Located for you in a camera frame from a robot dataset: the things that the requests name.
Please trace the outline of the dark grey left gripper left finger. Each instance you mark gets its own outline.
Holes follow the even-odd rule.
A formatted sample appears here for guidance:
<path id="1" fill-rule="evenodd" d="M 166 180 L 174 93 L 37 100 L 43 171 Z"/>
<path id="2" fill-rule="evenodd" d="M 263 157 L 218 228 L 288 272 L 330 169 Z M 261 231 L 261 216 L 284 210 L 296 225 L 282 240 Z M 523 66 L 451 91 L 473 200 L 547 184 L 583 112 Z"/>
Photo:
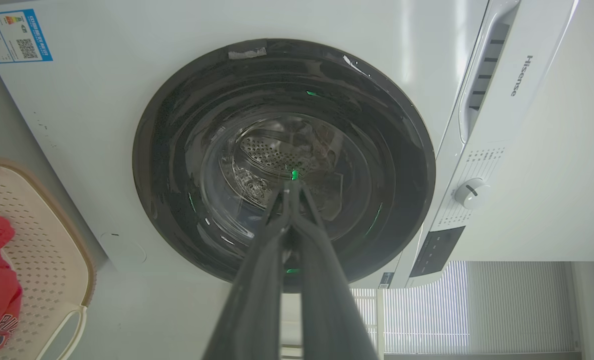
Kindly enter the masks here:
<path id="1" fill-rule="evenodd" d="M 290 187 L 272 193 L 262 225 L 243 259 L 205 360 L 278 360 L 284 263 L 290 257 Z"/>

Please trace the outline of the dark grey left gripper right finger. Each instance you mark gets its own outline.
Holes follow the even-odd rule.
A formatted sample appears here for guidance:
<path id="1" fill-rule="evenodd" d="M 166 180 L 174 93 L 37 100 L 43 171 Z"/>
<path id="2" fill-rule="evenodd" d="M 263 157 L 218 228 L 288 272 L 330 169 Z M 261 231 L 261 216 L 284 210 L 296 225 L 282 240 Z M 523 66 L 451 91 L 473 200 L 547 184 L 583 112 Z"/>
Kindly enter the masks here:
<path id="1" fill-rule="evenodd" d="M 290 181 L 290 225 L 300 266 L 304 358 L 376 360 L 315 200 L 299 180 Z"/>

